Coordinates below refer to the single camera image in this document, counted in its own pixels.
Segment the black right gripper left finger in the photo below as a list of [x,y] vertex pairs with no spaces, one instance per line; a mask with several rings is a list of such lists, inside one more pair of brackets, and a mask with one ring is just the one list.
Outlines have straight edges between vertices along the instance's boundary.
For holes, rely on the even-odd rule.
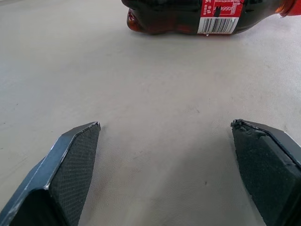
[[2,226],[76,226],[90,188],[100,123],[63,133],[0,213]]

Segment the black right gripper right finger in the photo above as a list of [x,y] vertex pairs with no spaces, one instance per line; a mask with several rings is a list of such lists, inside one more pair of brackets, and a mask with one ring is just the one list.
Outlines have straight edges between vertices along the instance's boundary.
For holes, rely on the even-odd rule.
[[231,123],[239,172],[264,223],[301,224],[301,147],[286,132],[256,122]]

